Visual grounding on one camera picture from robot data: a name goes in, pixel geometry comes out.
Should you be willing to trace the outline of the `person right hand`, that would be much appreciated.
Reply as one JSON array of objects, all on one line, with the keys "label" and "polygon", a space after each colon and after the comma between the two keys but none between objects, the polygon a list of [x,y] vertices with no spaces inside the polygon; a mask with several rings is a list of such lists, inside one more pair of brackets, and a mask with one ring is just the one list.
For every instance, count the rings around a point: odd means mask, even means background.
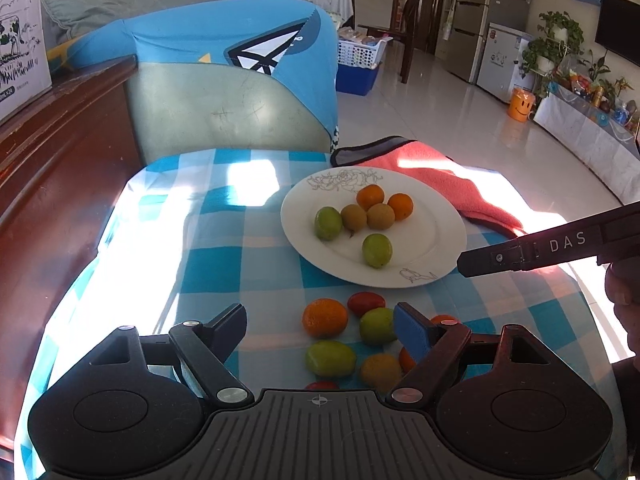
[{"label": "person right hand", "polygon": [[634,352],[634,367],[639,368],[639,306],[632,301],[629,285],[616,275],[614,264],[606,270],[604,288],[608,300],[614,304],[615,316],[627,334],[628,347]]}]

